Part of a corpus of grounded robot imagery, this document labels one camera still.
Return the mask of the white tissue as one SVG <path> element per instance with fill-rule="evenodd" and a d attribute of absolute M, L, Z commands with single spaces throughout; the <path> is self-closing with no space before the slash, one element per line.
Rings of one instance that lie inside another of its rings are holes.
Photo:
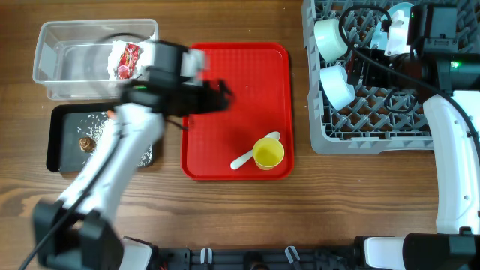
<path fill-rule="evenodd" d="M 116 68 L 126 44 L 136 44 L 141 49 L 139 59 L 133 72 L 133 76 L 129 79 L 136 79 L 138 77 L 141 77 L 142 74 L 146 71 L 146 68 L 153 63 L 153 55 L 155 48 L 154 41 L 156 41 L 155 34 L 153 34 L 149 39 L 140 42 L 125 42 L 120 40 L 113 41 L 112 51 L 107 59 L 107 72 L 109 74 L 109 79 L 119 80 L 116 78 Z"/>

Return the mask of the light blue plate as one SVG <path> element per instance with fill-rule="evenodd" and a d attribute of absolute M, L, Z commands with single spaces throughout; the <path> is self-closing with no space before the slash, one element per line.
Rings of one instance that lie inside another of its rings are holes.
<path fill-rule="evenodd" d="M 396 11 L 403 11 L 404 16 L 410 19 L 410 9 L 413 6 L 413 4 L 409 2 L 403 2 L 400 4 L 396 4 L 393 7 L 390 7 L 387 12 L 390 14 L 391 18 L 392 15 Z M 370 42 L 370 48 L 371 49 L 377 49 L 377 50 L 383 50 L 385 52 L 386 44 L 387 44 L 387 37 L 388 37 L 388 31 L 384 32 L 382 31 L 382 24 L 381 22 L 386 19 L 386 16 L 383 15 L 380 22 L 376 25 L 375 31 L 373 33 L 373 37 Z"/>

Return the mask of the light blue bowl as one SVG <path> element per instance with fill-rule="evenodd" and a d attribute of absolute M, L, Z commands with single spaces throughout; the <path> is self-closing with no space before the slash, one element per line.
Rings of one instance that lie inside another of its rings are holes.
<path fill-rule="evenodd" d="M 344 67 L 335 65 L 326 67 L 319 72 L 322 88 L 331 105 L 336 110 L 342 110 L 355 99 L 353 85 L 347 83 L 347 72 Z"/>

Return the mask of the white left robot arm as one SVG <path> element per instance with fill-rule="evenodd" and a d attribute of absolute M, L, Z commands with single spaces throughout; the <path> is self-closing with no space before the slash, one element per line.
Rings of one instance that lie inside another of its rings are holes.
<path fill-rule="evenodd" d="M 224 81 L 202 79 L 205 53 L 156 40 L 145 79 L 120 85 L 114 118 L 93 156 L 55 202 L 32 213 L 36 245 L 28 255 L 51 269 L 158 269 L 158 248 L 121 238 L 113 223 L 141 156 L 164 135 L 167 119 L 226 110 L 233 93 Z"/>

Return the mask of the brown mushroom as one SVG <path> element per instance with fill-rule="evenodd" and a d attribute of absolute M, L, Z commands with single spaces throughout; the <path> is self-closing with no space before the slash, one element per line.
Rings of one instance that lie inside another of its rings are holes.
<path fill-rule="evenodd" d="M 96 142 L 89 136 L 84 136 L 79 139 L 79 147 L 83 152 L 92 153 L 95 150 Z"/>

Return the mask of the yellow cup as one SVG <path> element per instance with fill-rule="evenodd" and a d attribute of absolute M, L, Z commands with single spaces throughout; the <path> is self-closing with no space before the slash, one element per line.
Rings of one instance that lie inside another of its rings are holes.
<path fill-rule="evenodd" d="M 273 138 L 262 138 L 253 146 L 253 159 L 261 170 L 271 170 L 284 159 L 285 151 L 281 142 Z"/>

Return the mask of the mint green bowl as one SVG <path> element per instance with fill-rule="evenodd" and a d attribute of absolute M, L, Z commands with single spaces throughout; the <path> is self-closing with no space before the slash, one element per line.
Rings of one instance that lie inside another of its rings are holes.
<path fill-rule="evenodd" d="M 338 19 L 316 21 L 313 33 L 319 54 L 326 62 L 334 62 L 347 53 L 348 46 L 341 37 Z"/>

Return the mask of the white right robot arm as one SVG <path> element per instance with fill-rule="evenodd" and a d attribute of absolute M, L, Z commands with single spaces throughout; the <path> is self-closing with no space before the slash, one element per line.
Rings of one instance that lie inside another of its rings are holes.
<path fill-rule="evenodd" d="M 353 50 L 352 72 L 364 84 L 414 89 L 436 161 L 434 234 L 359 236 L 362 264 L 373 269 L 479 267 L 479 56 L 458 50 L 457 8 L 420 4 L 409 14 L 408 58 L 375 59 Z"/>

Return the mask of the orange carrot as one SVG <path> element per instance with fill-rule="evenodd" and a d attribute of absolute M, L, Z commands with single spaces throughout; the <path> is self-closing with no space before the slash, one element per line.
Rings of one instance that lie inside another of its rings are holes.
<path fill-rule="evenodd" d="M 112 110 L 107 110 L 106 114 L 107 114 L 107 117 L 109 119 L 114 119 L 115 118 L 115 113 Z"/>

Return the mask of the red snack wrapper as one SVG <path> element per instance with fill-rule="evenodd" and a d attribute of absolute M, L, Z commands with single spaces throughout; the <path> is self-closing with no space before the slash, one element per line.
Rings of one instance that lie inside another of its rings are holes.
<path fill-rule="evenodd" d="M 124 80 L 133 76 L 137 61 L 140 57 L 141 49 L 133 43 L 127 43 L 120 56 L 115 75 L 117 79 Z"/>

